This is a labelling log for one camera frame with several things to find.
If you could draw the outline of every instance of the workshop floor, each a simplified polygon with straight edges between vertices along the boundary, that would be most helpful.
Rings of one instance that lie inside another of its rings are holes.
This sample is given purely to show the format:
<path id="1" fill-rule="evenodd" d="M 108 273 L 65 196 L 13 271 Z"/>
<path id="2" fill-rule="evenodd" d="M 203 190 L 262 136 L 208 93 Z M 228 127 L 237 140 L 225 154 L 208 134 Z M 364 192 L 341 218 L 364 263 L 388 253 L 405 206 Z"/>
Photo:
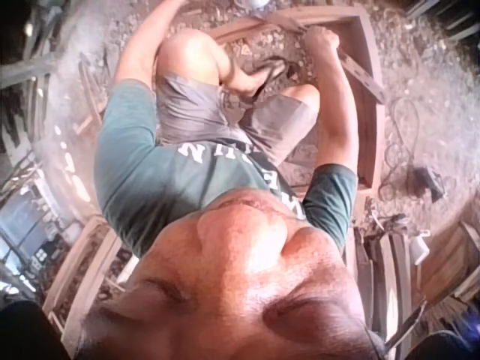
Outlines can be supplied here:
<path id="1" fill-rule="evenodd" d="M 92 171 L 95 134 L 99 127 L 92 123 L 77 135 L 78 128 L 88 115 L 78 73 L 79 54 L 82 52 L 90 61 L 89 70 L 102 88 L 94 94 L 96 101 L 105 100 L 110 82 L 109 70 L 113 71 L 129 35 L 159 0 L 84 2 L 84 7 L 64 29 L 65 32 L 71 26 L 73 30 L 58 73 L 52 75 L 50 81 L 47 136 L 37 145 L 37 151 L 49 154 L 44 157 L 45 172 L 55 179 L 54 191 L 68 199 L 71 212 L 87 218 L 99 212 Z M 388 94 L 385 124 L 385 148 L 388 151 L 383 175 L 390 172 L 390 166 L 400 164 L 388 180 L 391 186 L 384 188 L 384 201 L 378 201 L 379 214 L 385 216 L 404 212 L 415 219 L 419 229 L 430 229 L 436 234 L 458 217 L 479 189 L 480 79 L 476 75 L 475 64 L 460 46 L 448 41 L 440 27 L 427 18 L 409 21 L 400 8 L 387 1 L 357 2 L 364 4 L 371 16 Z M 269 6 L 272 9 L 285 8 L 291 3 L 299 5 L 302 1 L 272 0 Z M 213 1 L 205 1 L 201 15 L 194 8 L 187 16 L 177 19 L 172 32 L 190 26 L 209 29 L 243 15 L 237 8 L 222 9 L 213 4 Z M 246 66 L 251 66 L 251 62 L 260 60 L 260 53 L 256 51 L 259 47 L 263 50 L 269 48 L 271 53 L 282 54 L 306 65 L 298 78 L 269 86 L 267 94 L 287 85 L 312 80 L 308 59 L 299 49 L 297 40 L 280 32 L 231 44 L 229 51 L 241 57 Z M 404 99 L 410 99 L 414 107 L 406 104 Z M 395 130 L 394 121 L 401 137 Z M 448 191 L 445 199 L 431 204 L 429 196 L 413 199 L 406 195 L 406 149 L 414 150 L 415 165 L 429 166 L 442 176 Z M 70 171 L 65 170 L 67 152 L 73 158 L 74 174 L 71 168 Z M 286 174 L 290 181 L 300 183 L 301 177 L 307 176 L 302 171 Z"/>

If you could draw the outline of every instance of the flip-flop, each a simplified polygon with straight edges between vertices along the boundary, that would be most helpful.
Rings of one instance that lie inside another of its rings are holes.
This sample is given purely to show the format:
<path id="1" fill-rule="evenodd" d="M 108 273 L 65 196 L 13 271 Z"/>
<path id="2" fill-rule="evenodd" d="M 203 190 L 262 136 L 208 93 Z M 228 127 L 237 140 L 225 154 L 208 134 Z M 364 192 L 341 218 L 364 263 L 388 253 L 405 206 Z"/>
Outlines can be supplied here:
<path id="1" fill-rule="evenodd" d="M 269 83 L 278 79 L 283 74 L 287 74 L 288 76 L 288 74 L 291 72 L 291 62 L 285 58 L 282 58 L 281 56 L 273 55 L 269 58 L 266 58 L 262 64 L 253 72 L 249 73 L 249 75 L 258 74 L 260 71 L 264 71 L 267 68 L 270 68 L 270 71 L 268 72 L 265 82 L 256 90 L 253 96 L 241 96 L 240 101 L 242 103 L 247 105 L 254 104 Z"/>

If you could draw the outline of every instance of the hand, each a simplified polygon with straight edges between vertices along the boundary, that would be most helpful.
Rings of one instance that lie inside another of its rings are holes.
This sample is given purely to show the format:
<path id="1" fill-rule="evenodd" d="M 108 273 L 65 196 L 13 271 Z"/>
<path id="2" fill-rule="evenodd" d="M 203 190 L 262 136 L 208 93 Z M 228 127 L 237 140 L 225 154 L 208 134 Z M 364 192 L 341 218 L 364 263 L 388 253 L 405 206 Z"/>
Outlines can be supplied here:
<path id="1" fill-rule="evenodd" d="M 338 35 L 323 26 L 311 26 L 304 41 L 308 52 L 314 58 L 317 56 L 337 56 L 337 49 L 340 46 Z"/>

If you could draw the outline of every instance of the leg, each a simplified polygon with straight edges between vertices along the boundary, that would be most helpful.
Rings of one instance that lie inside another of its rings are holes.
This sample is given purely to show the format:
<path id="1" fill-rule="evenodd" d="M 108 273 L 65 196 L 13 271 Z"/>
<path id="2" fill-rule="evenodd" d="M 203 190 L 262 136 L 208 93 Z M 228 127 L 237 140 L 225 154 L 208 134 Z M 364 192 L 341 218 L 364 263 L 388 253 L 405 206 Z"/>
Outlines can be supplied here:
<path id="1" fill-rule="evenodd" d="M 280 165 L 317 123 L 320 93 L 313 85 L 287 88 L 245 112 L 238 123 L 275 165 Z"/>
<path id="2" fill-rule="evenodd" d="M 231 92 L 252 95 L 266 80 L 268 71 L 247 75 L 204 32 L 186 29 L 166 40 L 160 48 L 157 75 L 175 73 L 186 79 L 219 86 Z"/>
<path id="3" fill-rule="evenodd" d="M 186 29 L 166 40 L 157 59 L 157 114 L 163 144 L 219 137 L 251 143 L 238 127 L 230 127 L 221 111 L 220 83 L 252 95 L 268 76 L 248 76 L 207 34 Z"/>

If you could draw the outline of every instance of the dirt floor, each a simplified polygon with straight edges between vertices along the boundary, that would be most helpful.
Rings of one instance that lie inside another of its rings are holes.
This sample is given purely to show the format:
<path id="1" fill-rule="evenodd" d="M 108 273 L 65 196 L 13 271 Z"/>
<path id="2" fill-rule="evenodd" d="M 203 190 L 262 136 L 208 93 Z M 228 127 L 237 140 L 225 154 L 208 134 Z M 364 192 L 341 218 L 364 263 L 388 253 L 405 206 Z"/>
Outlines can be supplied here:
<path id="1" fill-rule="evenodd" d="M 107 99 L 111 76 L 128 37 L 159 0 L 84 2 L 85 6 L 63 30 L 70 32 L 70 40 L 58 72 L 50 80 L 47 135 L 36 150 L 48 154 L 43 156 L 44 171 L 53 179 L 55 192 L 68 200 L 66 206 L 76 216 L 86 219 L 99 212 L 93 161 L 95 134 L 100 127 L 95 121 L 83 126 L 89 108 L 78 71 L 80 53 L 88 59 L 88 71 L 99 84 L 93 91 L 95 100 L 102 103 Z M 272 0 L 268 7 L 274 10 L 325 2 Z M 419 229 L 438 233 L 458 218 L 479 189 L 480 79 L 476 65 L 462 46 L 447 40 L 440 26 L 426 17 L 410 21 L 402 9 L 387 1 L 357 2 L 370 14 L 388 95 L 383 177 L 397 166 L 380 199 L 376 200 L 379 214 L 404 212 L 414 219 Z M 206 30 L 245 15 L 245 11 L 237 7 L 216 6 L 214 1 L 205 1 L 202 13 L 197 8 L 192 6 L 179 16 L 170 33 L 185 27 Z M 272 53 L 282 55 L 300 65 L 302 70 L 298 76 L 270 85 L 266 96 L 287 86 L 314 80 L 301 41 L 282 31 L 232 43 L 228 51 L 246 68 L 261 61 L 260 53 L 263 58 Z M 228 107 L 237 107 L 234 97 L 227 103 Z M 307 156 L 314 156 L 315 151 Z M 73 159 L 74 169 L 68 166 L 67 153 Z M 406 186 L 411 164 L 429 166 L 439 173 L 447 197 L 435 204 L 428 194 L 421 199 L 412 198 Z M 312 172 L 288 163 L 280 170 L 293 184 L 304 184 Z"/>

